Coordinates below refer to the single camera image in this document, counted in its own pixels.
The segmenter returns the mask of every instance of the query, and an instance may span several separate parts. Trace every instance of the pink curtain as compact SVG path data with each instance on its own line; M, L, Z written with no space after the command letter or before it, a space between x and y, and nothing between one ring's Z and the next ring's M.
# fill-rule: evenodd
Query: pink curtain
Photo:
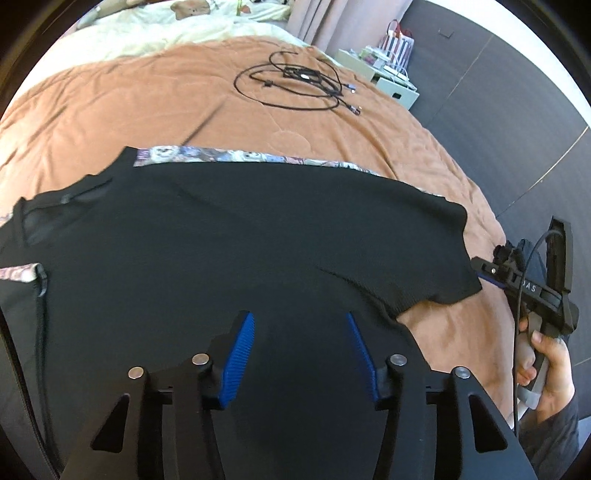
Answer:
M413 0L295 0L287 31L329 55L377 45Z

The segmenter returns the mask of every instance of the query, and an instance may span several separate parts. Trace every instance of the stuffed animal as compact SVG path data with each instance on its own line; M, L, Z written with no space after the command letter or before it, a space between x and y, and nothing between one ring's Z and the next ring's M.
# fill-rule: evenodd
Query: stuffed animal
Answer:
M197 15L208 15L210 12L209 4L206 0L183 0L170 5L177 20L187 17L196 17Z

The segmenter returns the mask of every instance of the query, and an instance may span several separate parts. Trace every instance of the dark fabric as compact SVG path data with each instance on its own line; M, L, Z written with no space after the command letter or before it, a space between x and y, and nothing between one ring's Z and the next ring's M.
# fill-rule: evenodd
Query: dark fabric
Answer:
M539 480L559 480L579 452L577 395L557 414L521 432L519 442Z
M118 375L180 363L250 310L241 389L214 415L228 478L370 478L385 417L353 374L346 312L398 332L392 348L427 368L393 320L480 290L464 208L353 170L135 156L20 201L0 229L0 267L48 275L43 377L62 460Z

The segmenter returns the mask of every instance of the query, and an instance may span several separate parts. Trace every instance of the sleeve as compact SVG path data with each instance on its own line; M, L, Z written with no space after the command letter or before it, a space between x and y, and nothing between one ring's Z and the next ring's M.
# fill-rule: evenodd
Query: sleeve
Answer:
M519 442L539 480L558 480L579 452L577 395L557 414L522 432Z

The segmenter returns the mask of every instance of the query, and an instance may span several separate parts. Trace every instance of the black cable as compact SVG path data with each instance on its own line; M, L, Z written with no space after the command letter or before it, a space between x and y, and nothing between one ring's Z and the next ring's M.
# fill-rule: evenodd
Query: black cable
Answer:
M282 108L285 110L294 110L294 111L304 111L304 112L317 112L317 111L328 111L334 110L335 108L343 105L348 110L353 112L355 115L361 114L361 109L355 107L349 103L347 103L343 99L343 87L348 88L351 92L355 92L355 86L350 84L345 84L340 81L339 72L327 61L322 61L325 65L327 65L332 72L335 74L335 77L331 77L319 70L312 69L310 67L306 67L305 65L300 65L297 63L284 63L284 62L277 62L274 60L276 55L280 54L291 54L291 55L298 55L297 52L287 51L287 50L278 50L269 55L267 63L261 63L258 65L253 65L252 67L248 67L247 69L242 70L236 78L234 78L234 88L238 93L242 96L254 100L262 105L270 106L274 108ZM281 85L273 80L269 80L269 78L263 78L260 75L263 73L281 73L281 77L285 79L294 80L295 82L304 83L305 85L310 85L312 87L317 88L321 93L314 94L314 93L307 93L302 92L299 90L295 90L294 88L288 87L286 85ZM280 103L271 103L266 102L264 100L259 100L254 98L253 96L247 95L244 91L240 89L238 83L240 79L248 75L251 80L256 82L262 83L266 87L277 87L285 92L289 92L293 95L297 96L305 96L308 98L317 98L317 99L331 99L331 105L326 105L322 107L298 107L292 105L285 105Z
M562 232L558 230L548 230L544 235L542 235L538 241L535 243L534 248L530 252L529 256L527 257L527 261L525 262L525 267L523 269L523 275L521 276L521 282L519 284L519 289L517 290L517 308L515 312L515 337L513 340L513 431L515 432L515 437L519 440L519 418L517 415L517 337L519 335L519 321L521 320L521 297L523 295L523 283L525 280L525 275L527 273L527 269L530 266L531 260L534 258L534 253L540 248L540 245L544 240L546 240L551 235L560 235L563 236Z

